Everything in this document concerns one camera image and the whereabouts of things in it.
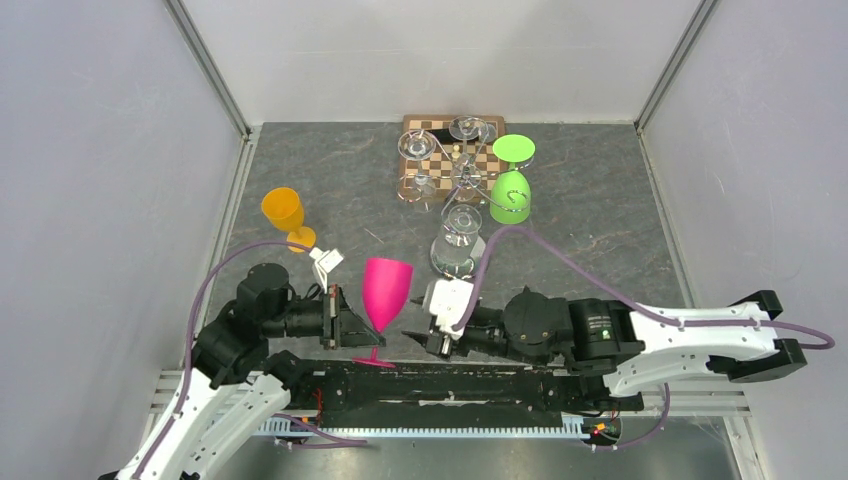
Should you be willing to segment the pink plastic wine glass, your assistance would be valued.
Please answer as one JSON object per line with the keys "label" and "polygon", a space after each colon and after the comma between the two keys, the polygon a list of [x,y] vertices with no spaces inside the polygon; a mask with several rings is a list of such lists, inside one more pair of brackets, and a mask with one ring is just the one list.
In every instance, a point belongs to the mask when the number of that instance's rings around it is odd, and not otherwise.
{"label": "pink plastic wine glass", "polygon": [[366,261],[362,301],[377,333],[383,334],[404,308],[413,275],[414,267],[399,260],[372,257]]}

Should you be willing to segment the orange plastic wine glass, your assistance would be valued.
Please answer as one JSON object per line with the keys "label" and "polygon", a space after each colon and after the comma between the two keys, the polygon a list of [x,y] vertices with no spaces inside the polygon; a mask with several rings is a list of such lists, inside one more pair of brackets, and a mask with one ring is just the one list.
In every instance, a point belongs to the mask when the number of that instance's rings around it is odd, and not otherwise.
{"label": "orange plastic wine glass", "polygon": [[289,247],[295,253],[305,253],[316,243],[315,231],[304,224],[305,211],[299,194],[290,187],[269,191],[261,201],[261,211],[277,230],[286,234],[286,241],[296,244]]}

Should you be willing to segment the green plastic wine glass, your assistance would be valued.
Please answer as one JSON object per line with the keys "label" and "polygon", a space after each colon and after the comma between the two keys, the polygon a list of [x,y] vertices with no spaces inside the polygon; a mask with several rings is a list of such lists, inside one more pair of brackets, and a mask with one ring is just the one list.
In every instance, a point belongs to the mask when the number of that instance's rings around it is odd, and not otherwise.
{"label": "green plastic wine glass", "polygon": [[531,213],[532,194],[520,166],[530,162],[535,143],[521,134],[508,134],[492,145],[494,155],[508,164],[491,190],[490,215],[498,223],[515,225],[524,222]]}

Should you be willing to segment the chrome wine glass rack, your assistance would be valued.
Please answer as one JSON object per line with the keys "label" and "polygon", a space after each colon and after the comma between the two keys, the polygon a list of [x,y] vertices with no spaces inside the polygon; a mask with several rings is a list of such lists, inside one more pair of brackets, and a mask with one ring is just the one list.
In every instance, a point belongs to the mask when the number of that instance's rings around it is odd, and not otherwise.
{"label": "chrome wine glass rack", "polygon": [[473,278],[485,249],[484,215],[504,225],[530,216],[523,170],[534,161],[535,142],[507,133],[500,116],[409,114],[397,149],[397,196],[440,216],[432,268],[448,279]]}

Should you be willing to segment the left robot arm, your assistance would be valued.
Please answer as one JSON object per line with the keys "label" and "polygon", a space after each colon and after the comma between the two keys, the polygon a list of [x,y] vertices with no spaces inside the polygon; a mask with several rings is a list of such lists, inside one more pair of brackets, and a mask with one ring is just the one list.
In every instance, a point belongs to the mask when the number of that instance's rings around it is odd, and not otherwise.
{"label": "left robot arm", "polygon": [[313,298],[297,296],[289,272],[275,263],[253,266],[236,296],[189,342],[180,382],[148,438],[110,479],[213,479],[274,414],[307,405],[314,393],[306,360],[272,338],[315,337],[328,349],[382,347],[331,285]]}

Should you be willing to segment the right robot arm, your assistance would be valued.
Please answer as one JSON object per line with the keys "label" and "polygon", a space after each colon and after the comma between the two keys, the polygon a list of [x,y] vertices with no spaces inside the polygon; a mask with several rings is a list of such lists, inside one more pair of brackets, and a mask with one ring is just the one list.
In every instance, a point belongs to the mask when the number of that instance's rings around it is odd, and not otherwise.
{"label": "right robot arm", "polygon": [[578,396],[591,408],[700,374],[758,383],[807,364],[800,343],[779,337],[770,324],[778,313],[771,291],[725,308],[663,309],[524,288],[502,309],[475,305],[460,326],[470,293],[464,281],[431,284],[418,300],[431,317],[429,329],[407,337],[445,360],[471,351],[538,366],[560,360],[580,377]]}

